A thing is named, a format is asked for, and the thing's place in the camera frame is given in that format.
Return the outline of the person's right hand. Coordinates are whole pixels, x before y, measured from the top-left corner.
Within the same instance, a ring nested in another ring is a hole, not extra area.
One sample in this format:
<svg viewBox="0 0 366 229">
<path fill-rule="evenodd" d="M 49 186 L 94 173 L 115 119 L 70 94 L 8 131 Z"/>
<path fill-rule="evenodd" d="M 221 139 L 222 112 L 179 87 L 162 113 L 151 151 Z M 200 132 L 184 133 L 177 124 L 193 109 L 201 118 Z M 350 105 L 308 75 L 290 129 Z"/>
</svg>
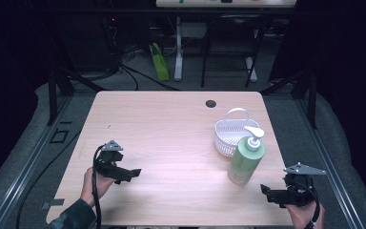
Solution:
<svg viewBox="0 0 366 229">
<path fill-rule="evenodd" d="M 324 215 L 325 209 L 322 205 L 319 205 L 319 217 L 315 223 L 314 229 L 324 228 Z M 287 204 L 286 209 L 288 210 L 293 226 L 295 229 L 304 229 L 309 221 L 313 218 L 315 213 L 315 203 L 310 202 L 305 206 L 297 207 L 295 205 Z"/>
</svg>

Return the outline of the green paper bag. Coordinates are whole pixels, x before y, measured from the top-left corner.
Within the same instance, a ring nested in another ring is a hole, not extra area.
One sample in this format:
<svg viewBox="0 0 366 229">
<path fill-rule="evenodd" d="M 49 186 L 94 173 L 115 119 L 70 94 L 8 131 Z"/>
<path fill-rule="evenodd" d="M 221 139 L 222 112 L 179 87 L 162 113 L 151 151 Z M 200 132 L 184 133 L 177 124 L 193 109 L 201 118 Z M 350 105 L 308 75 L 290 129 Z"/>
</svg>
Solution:
<svg viewBox="0 0 366 229">
<path fill-rule="evenodd" d="M 160 48 L 156 43 L 151 43 L 150 51 L 152 55 L 152 62 L 154 64 L 158 80 L 168 81 L 170 79 L 169 69 L 164 59 L 162 51 L 160 50 Z"/>
</svg>

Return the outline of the black metal stand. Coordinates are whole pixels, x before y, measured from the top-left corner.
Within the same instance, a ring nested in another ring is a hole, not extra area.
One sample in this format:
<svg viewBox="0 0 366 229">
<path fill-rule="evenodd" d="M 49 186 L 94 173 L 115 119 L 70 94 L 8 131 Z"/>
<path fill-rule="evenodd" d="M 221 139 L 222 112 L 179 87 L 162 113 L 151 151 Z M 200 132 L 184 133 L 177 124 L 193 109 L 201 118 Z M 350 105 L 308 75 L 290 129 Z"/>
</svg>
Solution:
<svg viewBox="0 0 366 229">
<path fill-rule="evenodd" d="M 293 99 L 301 99 L 307 95 L 307 119 L 311 126 L 315 129 L 315 105 L 316 105 L 316 85 L 317 78 L 312 70 L 303 70 L 294 75 L 278 80 L 269 88 L 261 92 L 262 95 L 272 94 L 275 91 L 283 88 L 285 85 L 294 82 L 295 86 L 291 90 L 291 96 Z"/>
<path fill-rule="evenodd" d="M 51 125 L 58 117 L 57 89 L 59 89 L 64 96 L 74 95 L 75 88 L 71 84 L 72 79 L 82 83 L 95 92 L 104 91 L 104 88 L 94 84 L 74 71 L 65 68 L 52 68 L 48 82 L 50 102 L 50 118 L 48 125 Z"/>
</svg>

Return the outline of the green pump bottle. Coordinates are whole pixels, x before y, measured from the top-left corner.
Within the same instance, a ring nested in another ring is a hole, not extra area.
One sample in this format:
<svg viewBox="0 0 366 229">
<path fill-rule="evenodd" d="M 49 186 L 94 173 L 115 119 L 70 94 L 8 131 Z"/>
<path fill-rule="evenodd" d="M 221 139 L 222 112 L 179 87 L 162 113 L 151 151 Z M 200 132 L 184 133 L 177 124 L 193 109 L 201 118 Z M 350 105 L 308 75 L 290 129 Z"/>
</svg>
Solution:
<svg viewBox="0 0 366 229">
<path fill-rule="evenodd" d="M 250 180 L 266 151 L 261 141 L 265 132 L 251 126 L 245 126 L 245 129 L 250 135 L 239 140 L 228 170 L 229 179 L 239 185 L 246 184 Z"/>
</svg>

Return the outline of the white plastic basket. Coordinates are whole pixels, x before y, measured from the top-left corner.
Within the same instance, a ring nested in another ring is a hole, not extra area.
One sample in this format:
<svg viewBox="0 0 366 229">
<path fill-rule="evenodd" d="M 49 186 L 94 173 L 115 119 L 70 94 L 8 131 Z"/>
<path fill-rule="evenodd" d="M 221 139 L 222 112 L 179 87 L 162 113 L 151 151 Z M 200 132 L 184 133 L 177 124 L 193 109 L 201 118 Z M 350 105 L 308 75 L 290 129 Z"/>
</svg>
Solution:
<svg viewBox="0 0 366 229">
<path fill-rule="evenodd" d="M 250 119 L 247 110 L 232 108 L 224 117 L 214 125 L 214 147 L 225 157 L 232 157 L 237 144 L 242 137 L 251 134 L 245 129 L 246 126 L 259 128 L 259 124 Z"/>
</svg>

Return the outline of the person's left hand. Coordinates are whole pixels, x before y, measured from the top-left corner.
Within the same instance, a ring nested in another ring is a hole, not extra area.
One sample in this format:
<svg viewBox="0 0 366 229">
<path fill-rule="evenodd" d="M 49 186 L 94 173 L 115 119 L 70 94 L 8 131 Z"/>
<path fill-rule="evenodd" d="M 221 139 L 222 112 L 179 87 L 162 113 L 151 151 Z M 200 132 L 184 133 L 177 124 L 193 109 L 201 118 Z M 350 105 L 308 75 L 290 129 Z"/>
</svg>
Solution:
<svg viewBox="0 0 366 229">
<path fill-rule="evenodd" d="M 84 175 L 84 183 L 80 198 L 83 199 L 91 208 L 95 205 L 92 194 L 92 173 L 93 168 L 89 168 Z M 102 198 L 109 188 L 114 184 L 114 179 L 110 177 L 96 176 L 97 197 Z"/>
</svg>

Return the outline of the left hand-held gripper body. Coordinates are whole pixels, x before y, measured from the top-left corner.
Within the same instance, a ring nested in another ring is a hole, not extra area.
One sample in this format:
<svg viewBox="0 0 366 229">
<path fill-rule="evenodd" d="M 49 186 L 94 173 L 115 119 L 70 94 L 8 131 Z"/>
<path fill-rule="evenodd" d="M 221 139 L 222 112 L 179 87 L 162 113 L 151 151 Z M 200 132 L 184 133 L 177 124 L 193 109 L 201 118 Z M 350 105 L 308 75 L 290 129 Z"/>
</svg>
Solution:
<svg viewBox="0 0 366 229">
<path fill-rule="evenodd" d="M 123 158 L 122 150 L 123 148 L 114 140 L 99 146 L 93 156 L 93 171 L 103 177 L 123 179 L 124 172 L 116 164 Z"/>
</svg>

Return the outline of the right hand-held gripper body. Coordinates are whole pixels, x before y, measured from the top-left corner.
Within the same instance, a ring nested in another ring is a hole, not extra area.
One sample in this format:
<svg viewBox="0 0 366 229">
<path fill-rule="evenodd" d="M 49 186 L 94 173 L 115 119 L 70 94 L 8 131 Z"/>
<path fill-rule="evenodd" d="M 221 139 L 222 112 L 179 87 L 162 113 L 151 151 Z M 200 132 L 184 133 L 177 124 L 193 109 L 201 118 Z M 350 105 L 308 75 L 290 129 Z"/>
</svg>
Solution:
<svg viewBox="0 0 366 229">
<path fill-rule="evenodd" d="M 284 171 L 287 173 L 284 177 L 287 196 L 280 206 L 291 204 L 300 207 L 318 200 L 312 176 L 325 176 L 325 170 L 298 162 L 296 165 L 284 168 Z"/>
</svg>

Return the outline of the black chair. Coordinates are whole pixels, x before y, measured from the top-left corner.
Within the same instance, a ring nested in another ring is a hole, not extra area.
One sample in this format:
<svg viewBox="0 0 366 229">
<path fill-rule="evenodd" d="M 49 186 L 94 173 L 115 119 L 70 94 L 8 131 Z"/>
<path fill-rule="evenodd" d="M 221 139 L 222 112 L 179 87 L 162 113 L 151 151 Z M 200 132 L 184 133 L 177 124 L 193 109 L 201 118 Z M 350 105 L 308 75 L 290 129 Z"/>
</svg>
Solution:
<svg viewBox="0 0 366 229">
<path fill-rule="evenodd" d="M 230 68 L 208 68 L 211 55 L 241 56 L 247 72 L 248 87 L 258 58 L 259 49 L 272 19 L 261 14 L 223 14 L 208 22 L 202 47 L 201 86 L 205 85 L 206 71 L 229 71 Z"/>
</svg>

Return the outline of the white desk leg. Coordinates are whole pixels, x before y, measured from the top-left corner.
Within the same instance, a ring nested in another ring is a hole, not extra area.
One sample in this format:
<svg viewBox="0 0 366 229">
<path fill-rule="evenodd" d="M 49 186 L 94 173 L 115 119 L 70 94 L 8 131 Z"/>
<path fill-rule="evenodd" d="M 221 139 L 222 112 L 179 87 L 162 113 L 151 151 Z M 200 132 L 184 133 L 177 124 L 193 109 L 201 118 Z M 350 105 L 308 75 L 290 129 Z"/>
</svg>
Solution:
<svg viewBox="0 0 366 229">
<path fill-rule="evenodd" d="M 176 57 L 174 65 L 174 80 L 180 81 L 182 79 L 183 71 L 183 52 L 182 52 L 182 36 L 181 36 L 181 22 L 180 18 L 176 18 Z"/>
</svg>

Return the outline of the grey floor tape strip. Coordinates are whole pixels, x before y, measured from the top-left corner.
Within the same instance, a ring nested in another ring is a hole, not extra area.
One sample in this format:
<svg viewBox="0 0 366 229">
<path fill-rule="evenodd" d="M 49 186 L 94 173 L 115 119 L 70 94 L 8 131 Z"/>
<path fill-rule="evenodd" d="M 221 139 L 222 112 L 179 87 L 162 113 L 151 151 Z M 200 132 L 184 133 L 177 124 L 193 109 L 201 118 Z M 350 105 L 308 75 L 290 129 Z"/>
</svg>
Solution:
<svg viewBox="0 0 366 229">
<path fill-rule="evenodd" d="M 41 205 L 42 210 L 49 210 L 52 206 L 62 206 L 64 204 L 63 198 L 54 198 L 48 201 L 44 201 Z"/>
</svg>

